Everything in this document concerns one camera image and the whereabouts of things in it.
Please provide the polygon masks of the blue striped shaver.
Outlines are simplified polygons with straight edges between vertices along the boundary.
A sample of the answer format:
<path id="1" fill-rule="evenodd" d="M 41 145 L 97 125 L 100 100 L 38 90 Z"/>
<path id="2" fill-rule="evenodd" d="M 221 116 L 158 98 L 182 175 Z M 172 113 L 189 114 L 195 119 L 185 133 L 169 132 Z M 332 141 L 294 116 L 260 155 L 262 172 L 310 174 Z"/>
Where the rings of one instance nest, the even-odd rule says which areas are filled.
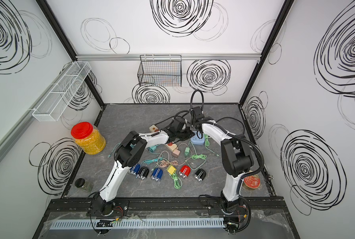
<path id="1" fill-rule="evenodd" d="M 162 176 L 163 170 L 161 168 L 156 168 L 151 175 L 151 179 L 154 181 L 160 181 Z"/>

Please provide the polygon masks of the green charger adapter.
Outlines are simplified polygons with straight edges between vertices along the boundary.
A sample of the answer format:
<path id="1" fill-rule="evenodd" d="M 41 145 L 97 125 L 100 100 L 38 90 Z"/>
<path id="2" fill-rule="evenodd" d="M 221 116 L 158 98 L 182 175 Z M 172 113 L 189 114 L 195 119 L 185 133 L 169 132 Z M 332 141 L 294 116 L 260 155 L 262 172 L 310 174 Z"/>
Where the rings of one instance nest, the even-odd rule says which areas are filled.
<path id="1" fill-rule="evenodd" d="M 184 156 L 187 158 L 187 157 L 189 157 L 189 155 L 190 155 L 190 148 L 186 147 L 184 150 Z"/>

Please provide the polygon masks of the red shaver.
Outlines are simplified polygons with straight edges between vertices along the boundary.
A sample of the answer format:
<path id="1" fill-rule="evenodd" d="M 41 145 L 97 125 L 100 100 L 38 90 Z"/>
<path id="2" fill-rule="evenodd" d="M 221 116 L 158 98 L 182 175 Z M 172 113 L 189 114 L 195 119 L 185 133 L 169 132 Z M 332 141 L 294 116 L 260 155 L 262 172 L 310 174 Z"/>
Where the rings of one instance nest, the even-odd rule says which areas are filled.
<path id="1" fill-rule="evenodd" d="M 180 175 L 182 178 L 187 178 L 187 177 L 189 176 L 190 172 L 191 172 L 190 167 L 187 166 L 187 165 L 184 165 L 184 166 L 180 169 L 179 175 Z"/>

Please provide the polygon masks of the pink charger adapter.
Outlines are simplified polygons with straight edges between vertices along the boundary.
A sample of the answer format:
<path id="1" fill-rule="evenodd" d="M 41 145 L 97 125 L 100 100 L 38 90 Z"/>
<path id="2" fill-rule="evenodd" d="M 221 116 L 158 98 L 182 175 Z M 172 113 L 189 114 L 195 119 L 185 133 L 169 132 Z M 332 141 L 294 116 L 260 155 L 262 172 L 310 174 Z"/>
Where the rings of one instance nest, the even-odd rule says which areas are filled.
<path id="1" fill-rule="evenodd" d="M 175 158 L 178 158 L 180 155 L 180 151 L 178 149 L 175 149 L 173 152 L 172 152 L 172 156 L 175 157 Z"/>

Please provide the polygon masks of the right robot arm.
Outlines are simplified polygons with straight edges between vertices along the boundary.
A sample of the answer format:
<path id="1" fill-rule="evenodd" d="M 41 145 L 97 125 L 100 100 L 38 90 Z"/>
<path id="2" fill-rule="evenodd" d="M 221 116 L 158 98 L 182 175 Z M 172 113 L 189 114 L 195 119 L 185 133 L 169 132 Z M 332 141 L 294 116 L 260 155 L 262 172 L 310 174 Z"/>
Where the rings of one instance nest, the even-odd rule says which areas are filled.
<path id="1" fill-rule="evenodd" d="M 235 205 L 241 199 L 240 188 L 244 179 L 259 174 L 264 168 L 264 156 L 245 136 L 234 134 L 211 117 L 205 117 L 202 107 L 191 108 L 190 114 L 191 126 L 220 145 L 222 165 L 227 173 L 221 200 L 225 207 Z"/>

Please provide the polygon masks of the yellow-green charger adapter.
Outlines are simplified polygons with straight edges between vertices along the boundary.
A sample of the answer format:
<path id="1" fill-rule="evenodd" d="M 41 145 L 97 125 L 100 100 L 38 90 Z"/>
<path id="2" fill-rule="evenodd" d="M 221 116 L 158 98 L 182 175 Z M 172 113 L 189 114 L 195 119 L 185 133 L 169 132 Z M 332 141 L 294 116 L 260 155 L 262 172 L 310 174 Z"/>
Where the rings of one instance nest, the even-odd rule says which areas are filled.
<path id="1" fill-rule="evenodd" d="M 176 173 L 176 168 L 173 165 L 170 165 L 167 168 L 167 172 L 168 172 L 169 175 L 174 175 Z"/>

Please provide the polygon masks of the teal charger adapter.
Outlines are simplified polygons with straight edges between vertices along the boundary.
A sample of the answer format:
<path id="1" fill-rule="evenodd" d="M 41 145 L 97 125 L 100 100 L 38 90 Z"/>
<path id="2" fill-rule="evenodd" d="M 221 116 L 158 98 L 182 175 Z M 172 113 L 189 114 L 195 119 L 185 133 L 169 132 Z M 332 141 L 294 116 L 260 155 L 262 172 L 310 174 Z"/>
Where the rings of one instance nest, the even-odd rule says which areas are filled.
<path id="1" fill-rule="evenodd" d="M 158 146 L 159 146 L 158 144 L 157 144 L 157 145 L 150 146 L 150 147 L 148 147 L 148 151 L 151 152 L 151 153 L 153 153 L 153 152 L 156 151 L 156 149 L 157 149 Z"/>

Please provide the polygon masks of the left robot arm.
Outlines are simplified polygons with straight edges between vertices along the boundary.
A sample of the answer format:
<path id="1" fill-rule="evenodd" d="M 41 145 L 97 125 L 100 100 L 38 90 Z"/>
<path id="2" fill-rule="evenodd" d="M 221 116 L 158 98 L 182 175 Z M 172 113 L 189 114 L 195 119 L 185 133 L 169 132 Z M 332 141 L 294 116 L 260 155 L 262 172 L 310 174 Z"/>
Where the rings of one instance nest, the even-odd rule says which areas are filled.
<path id="1" fill-rule="evenodd" d="M 137 133 L 131 131 L 114 151 L 114 166 L 99 190 L 99 197 L 103 202 L 110 202 L 117 196 L 117 191 L 131 167 L 141 159 L 147 147 L 158 144 L 173 143 L 177 140 L 185 141 L 194 135 L 185 120 L 174 119 L 170 126 L 156 132 Z"/>

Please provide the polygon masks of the beige power strip red sockets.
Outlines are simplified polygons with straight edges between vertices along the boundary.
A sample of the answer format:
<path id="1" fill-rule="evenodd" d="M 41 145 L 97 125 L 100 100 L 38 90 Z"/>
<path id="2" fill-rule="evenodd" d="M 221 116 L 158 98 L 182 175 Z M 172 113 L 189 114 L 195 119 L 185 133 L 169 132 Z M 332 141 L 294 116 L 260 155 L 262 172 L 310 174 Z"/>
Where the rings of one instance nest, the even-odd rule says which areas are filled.
<path id="1" fill-rule="evenodd" d="M 159 129 L 157 126 L 155 126 L 154 124 L 149 127 L 149 130 L 150 130 L 150 132 L 153 132 L 153 133 L 160 131 L 160 129 Z M 173 152 L 174 150 L 177 149 L 177 145 L 176 145 L 174 142 L 172 142 L 172 141 L 169 142 L 169 143 L 166 143 L 165 146 L 166 146 L 171 152 Z"/>

